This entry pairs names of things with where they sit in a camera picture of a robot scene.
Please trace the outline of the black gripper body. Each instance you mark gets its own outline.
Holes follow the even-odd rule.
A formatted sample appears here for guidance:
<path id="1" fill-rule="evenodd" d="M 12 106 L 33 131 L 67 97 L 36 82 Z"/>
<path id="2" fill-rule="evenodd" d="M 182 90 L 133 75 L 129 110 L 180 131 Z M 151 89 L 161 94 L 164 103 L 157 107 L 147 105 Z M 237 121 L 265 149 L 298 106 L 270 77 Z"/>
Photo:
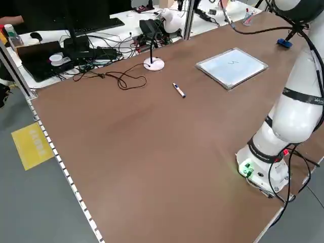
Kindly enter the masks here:
<path id="1" fill-rule="evenodd" d="M 294 31 L 297 35 L 302 35 L 302 33 L 304 33 L 304 30 L 309 30 L 309 28 L 309 24 L 296 24 L 294 26 Z"/>

